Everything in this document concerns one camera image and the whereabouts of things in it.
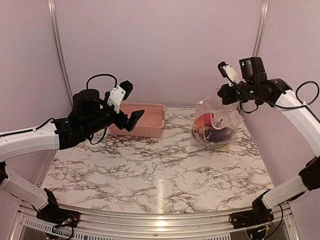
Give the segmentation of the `clear zip top bag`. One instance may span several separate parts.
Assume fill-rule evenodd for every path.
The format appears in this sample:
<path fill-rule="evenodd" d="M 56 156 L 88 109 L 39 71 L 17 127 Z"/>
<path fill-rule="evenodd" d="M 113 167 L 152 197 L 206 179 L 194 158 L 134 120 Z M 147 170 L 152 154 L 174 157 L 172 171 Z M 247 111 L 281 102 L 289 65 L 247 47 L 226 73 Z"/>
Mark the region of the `clear zip top bag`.
<path fill-rule="evenodd" d="M 191 128 L 192 144 L 197 147 L 203 147 L 211 150 L 221 151 L 223 146 L 231 145 L 236 130 L 240 127 L 244 118 L 240 115 L 239 111 L 233 104 L 224 105 L 222 99 L 218 97 L 218 88 L 215 88 L 210 94 L 203 100 L 196 103 L 195 106 L 195 118 Z M 214 118 L 212 119 L 212 127 L 206 127 L 201 129 L 194 129 L 194 122 L 196 118 L 205 114 L 213 113 Z M 213 143 L 207 141 L 207 134 L 211 129 L 222 129 L 229 127 L 233 130 L 233 134 L 228 141 Z"/>

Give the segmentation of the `red fake pepper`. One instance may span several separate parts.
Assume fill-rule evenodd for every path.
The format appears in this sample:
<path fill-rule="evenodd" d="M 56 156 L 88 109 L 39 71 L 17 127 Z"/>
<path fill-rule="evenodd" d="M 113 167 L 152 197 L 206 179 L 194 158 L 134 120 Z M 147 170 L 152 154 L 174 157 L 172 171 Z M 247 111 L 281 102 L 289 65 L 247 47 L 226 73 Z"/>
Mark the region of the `red fake pepper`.
<path fill-rule="evenodd" d="M 202 114 L 201 116 L 195 119 L 193 124 L 194 129 L 199 130 L 199 129 L 212 127 L 213 118 L 214 118 L 214 114 L 212 112 Z"/>

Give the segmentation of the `purple fake eggplant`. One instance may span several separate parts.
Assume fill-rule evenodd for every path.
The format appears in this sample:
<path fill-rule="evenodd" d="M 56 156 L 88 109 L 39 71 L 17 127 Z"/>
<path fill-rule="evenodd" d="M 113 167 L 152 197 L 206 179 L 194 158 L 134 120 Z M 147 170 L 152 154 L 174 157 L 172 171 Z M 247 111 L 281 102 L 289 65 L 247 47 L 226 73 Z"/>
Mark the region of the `purple fake eggplant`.
<path fill-rule="evenodd" d="M 229 127 L 224 127 L 221 129 L 210 129 L 207 133 L 206 139 L 210 143 L 222 143 L 228 141 L 233 134 L 233 130 Z"/>

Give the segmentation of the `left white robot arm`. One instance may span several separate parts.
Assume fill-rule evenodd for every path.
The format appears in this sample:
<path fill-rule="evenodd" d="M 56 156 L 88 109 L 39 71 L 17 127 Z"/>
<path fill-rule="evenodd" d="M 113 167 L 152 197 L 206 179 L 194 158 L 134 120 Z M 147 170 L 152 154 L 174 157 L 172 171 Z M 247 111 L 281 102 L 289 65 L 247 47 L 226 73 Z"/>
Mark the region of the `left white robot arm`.
<path fill-rule="evenodd" d="M 40 151 L 70 149 L 84 141 L 92 141 L 94 134 L 107 130 L 114 124 L 118 129 L 130 132 L 134 129 L 144 110 L 127 115 L 121 111 L 122 101 L 129 90 L 120 86 L 100 98 L 97 89 L 84 89 L 73 95 L 73 108 L 68 117 L 50 118 L 42 125 L 0 135 L 0 188 L 1 190 L 31 204 L 53 223 L 63 219 L 54 194 L 40 188 L 14 172 L 6 161 L 25 154 Z"/>

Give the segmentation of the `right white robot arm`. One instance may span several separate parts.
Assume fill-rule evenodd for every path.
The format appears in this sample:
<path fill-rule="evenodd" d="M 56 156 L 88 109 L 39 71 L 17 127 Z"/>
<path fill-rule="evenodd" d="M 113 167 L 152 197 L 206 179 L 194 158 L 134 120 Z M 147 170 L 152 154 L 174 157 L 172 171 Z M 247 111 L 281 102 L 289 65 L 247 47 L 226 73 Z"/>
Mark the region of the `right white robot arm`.
<path fill-rule="evenodd" d="M 310 160 L 297 176 L 260 195 L 252 203 L 247 219 L 258 224 L 267 216 L 267 210 L 292 201 L 307 191 L 320 187 L 320 121 L 309 109 L 308 103 L 298 99 L 298 95 L 282 79 L 268 79 L 260 57 L 239 60 L 241 76 L 234 68 L 222 61 L 217 65 L 228 83 L 221 86 L 217 95 L 223 105 L 255 101 L 277 108 L 299 131 L 310 146 L 314 158 Z"/>

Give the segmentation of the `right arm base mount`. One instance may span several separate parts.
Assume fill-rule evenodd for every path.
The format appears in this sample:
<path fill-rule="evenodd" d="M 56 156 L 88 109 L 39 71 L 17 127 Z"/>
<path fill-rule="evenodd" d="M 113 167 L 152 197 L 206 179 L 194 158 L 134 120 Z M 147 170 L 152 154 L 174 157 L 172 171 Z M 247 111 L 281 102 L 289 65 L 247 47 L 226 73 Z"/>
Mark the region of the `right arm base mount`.
<path fill-rule="evenodd" d="M 271 209 L 268 209 L 263 201 L 263 196 L 269 192 L 262 193 L 252 202 L 252 209 L 234 212 L 229 215 L 229 222 L 234 229 L 253 227 L 256 225 L 272 222 L 275 218 Z"/>

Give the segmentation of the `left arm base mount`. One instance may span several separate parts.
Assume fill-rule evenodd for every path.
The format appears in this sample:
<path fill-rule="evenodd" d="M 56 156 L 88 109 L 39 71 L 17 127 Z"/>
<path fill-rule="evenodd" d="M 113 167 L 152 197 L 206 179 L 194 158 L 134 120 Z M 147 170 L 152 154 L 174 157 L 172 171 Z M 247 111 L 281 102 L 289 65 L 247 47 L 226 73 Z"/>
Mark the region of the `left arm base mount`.
<path fill-rule="evenodd" d="M 78 211 L 60 208 L 53 192 L 47 188 L 44 188 L 43 190 L 47 195 L 47 205 L 42 209 L 34 207 L 34 210 L 37 212 L 36 217 L 55 224 L 62 224 L 67 219 L 71 219 L 71 222 L 69 223 L 70 226 L 76 228 L 80 218 L 80 213 Z"/>

